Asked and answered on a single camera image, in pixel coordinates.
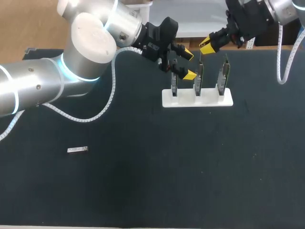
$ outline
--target black table surface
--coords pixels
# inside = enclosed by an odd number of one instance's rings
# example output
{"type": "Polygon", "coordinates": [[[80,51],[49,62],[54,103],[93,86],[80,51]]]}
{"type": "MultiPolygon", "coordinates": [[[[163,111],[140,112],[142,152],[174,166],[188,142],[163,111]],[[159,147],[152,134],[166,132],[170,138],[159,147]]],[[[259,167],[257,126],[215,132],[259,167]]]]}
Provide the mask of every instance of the black table surface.
{"type": "MultiPolygon", "coordinates": [[[[304,228],[305,52],[284,86],[276,81],[275,51],[227,54],[233,107],[163,108],[170,74],[125,52],[113,103],[99,120],[79,124],[46,107],[25,111],[0,142],[0,224],[304,228]],[[89,152],[67,154],[78,146],[89,152]]],[[[205,58],[204,87],[215,87],[223,56],[205,58]]],[[[89,95],[54,104],[89,118],[110,90],[109,66],[89,95]]],[[[0,119],[0,129],[11,119],[0,119]]]]}

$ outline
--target white stand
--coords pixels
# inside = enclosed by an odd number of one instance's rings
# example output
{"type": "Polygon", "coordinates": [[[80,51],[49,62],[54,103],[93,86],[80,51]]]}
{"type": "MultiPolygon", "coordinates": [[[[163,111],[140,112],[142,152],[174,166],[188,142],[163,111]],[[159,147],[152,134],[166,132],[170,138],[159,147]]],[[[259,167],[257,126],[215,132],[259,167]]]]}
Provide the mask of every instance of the white stand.
{"type": "Polygon", "coordinates": [[[229,88],[224,96],[219,95],[217,85],[215,88],[202,88],[201,96],[196,96],[195,89],[178,89],[178,96],[173,97],[171,89],[162,91],[163,107],[213,107],[233,106],[233,98],[229,88]]]}

